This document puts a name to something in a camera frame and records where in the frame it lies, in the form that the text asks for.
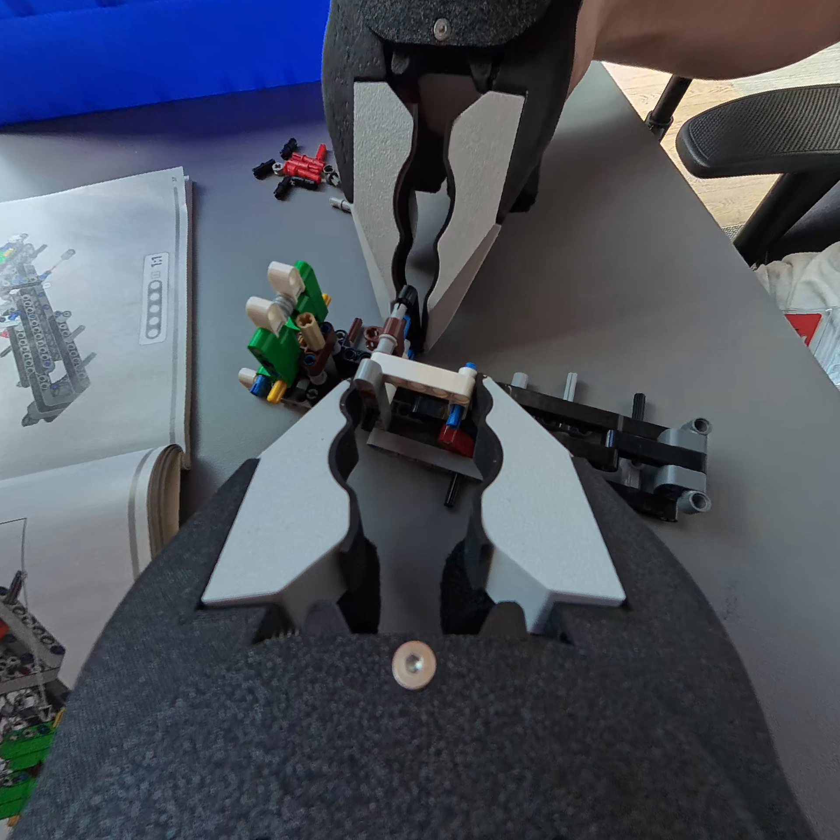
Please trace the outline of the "black lego chassis assembly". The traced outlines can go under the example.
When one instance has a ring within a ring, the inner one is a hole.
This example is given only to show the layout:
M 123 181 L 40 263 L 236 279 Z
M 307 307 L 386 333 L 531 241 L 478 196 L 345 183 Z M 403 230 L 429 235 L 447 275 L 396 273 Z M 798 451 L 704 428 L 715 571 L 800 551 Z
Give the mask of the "black lego chassis assembly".
M 271 262 L 267 278 L 274 296 L 245 304 L 255 326 L 248 351 L 258 367 L 241 369 L 239 382 L 267 403 L 310 410 L 340 383 L 375 372 L 370 362 L 378 363 L 385 394 L 370 396 L 364 409 L 368 445 L 449 474 L 444 504 L 453 507 L 462 479 L 480 477 L 472 461 L 474 404 L 466 400 L 466 379 L 476 377 L 476 367 L 453 372 L 417 358 L 420 307 L 417 320 L 398 307 L 381 325 L 356 318 L 347 330 L 336 330 L 327 320 L 331 298 L 308 263 Z M 577 402 L 576 385 L 577 374 L 569 373 L 562 396 L 546 395 L 533 390 L 523 372 L 499 384 L 572 456 L 600 470 L 635 511 L 676 522 L 681 512 L 711 509 L 706 418 L 660 426 L 645 418 L 643 393 L 634 395 L 627 416 Z

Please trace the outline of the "clear plastic bag red label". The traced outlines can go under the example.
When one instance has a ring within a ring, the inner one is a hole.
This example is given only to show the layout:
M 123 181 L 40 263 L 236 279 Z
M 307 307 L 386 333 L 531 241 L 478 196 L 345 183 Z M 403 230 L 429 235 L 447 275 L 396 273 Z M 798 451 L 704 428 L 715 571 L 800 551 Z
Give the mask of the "clear plastic bag red label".
M 839 307 L 784 313 L 830 381 L 839 388 Z

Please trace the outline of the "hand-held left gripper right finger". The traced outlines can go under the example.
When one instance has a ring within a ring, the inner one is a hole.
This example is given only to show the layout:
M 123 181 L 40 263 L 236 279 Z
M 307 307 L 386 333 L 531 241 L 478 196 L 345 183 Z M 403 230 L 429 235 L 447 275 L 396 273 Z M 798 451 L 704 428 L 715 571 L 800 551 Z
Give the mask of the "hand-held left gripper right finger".
M 562 444 L 488 376 L 474 390 L 474 586 L 541 634 L 557 603 L 617 607 L 625 591 Z

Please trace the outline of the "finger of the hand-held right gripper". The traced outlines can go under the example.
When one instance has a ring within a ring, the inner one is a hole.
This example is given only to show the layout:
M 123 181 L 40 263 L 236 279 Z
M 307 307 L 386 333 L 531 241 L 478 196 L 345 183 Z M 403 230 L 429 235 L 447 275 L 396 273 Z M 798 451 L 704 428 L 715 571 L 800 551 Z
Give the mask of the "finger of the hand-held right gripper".
M 406 284 L 413 245 L 406 176 L 417 148 L 418 106 L 387 81 L 353 84 L 353 222 L 384 318 Z
M 526 99 L 489 91 L 453 121 L 444 162 L 450 209 L 436 241 L 437 275 L 426 298 L 425 346 L 451 323 L 494 245 L 513 145 Z

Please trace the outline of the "person's right forearm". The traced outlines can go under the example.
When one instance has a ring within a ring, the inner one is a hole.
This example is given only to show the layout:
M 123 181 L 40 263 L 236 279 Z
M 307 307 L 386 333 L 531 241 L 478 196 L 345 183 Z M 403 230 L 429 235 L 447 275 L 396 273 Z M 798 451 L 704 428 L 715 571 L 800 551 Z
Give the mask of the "person's right forearm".
M 593 60 L 727 80 L 787 67 L 838 40 L 838 1 L 586 1 L 570 90 Z

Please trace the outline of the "pile of red black lego pins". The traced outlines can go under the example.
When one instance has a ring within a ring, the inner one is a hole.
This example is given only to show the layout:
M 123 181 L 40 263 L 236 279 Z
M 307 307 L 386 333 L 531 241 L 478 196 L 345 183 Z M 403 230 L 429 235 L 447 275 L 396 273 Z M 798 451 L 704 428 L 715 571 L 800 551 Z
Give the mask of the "pile of red black lego pins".
M 328 149 L 324 143 L 318 145 L 314 154 L 301 150 L 295 137 L 290 137 L 280 149 L 280 158 L 268 159 L 257 164 L 252 174 L 258 181 L 271 176 L 277 179 L 273 195 L 278 201 L 285 201 L 294 190 L 316 192 L 323 184 L 341 187 L 338 170 L 327 162 Z

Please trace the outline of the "white cloth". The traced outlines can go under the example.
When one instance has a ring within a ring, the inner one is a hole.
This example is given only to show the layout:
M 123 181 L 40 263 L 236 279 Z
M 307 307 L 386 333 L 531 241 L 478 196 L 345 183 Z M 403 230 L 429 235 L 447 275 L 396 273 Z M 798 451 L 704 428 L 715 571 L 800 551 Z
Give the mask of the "white cloth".
M 757 280 L 783 312 L 839 307 L 839 243 L 821 252 L 791 254 L 758 266 Z

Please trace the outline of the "lego instruction booklet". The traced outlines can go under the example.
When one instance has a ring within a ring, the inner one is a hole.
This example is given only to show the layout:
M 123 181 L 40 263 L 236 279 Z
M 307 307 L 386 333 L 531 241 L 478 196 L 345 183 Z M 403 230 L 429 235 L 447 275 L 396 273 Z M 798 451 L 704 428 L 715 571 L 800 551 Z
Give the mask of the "lego instruction booklet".
M 183 168 L 2 203 L 2 838 L 190 465 Z

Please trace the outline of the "black mesh office chair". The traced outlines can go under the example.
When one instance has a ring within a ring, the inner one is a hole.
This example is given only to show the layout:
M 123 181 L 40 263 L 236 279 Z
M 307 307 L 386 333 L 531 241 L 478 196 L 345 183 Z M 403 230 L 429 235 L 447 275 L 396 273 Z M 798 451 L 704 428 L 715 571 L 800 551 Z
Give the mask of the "black mesh office chair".
M 675 147 L 700 179 L 779 176 L 733 240 L 749 266 L 838 243 L 838 84 L 725 102 L 686 121 Z

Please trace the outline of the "blue cushion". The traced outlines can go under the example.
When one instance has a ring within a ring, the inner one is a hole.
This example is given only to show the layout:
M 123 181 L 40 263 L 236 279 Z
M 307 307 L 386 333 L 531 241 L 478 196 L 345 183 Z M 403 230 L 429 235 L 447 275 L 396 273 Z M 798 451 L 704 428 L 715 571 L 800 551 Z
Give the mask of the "blue cushion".
M 319 81 L 329 2 L 2 1 L 3 126 Z

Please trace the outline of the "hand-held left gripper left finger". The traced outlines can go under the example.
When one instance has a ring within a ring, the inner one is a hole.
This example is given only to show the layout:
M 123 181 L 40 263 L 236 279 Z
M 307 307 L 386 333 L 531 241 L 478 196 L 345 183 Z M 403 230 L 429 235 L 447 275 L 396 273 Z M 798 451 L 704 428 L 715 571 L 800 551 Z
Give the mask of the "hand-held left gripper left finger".
M 202 596 L 205 607 L 274 604 L 301 627 L 320 601 L 364 631 L 364 531 L 347 479 L 364 413 L 337 385 L 264 450 Z

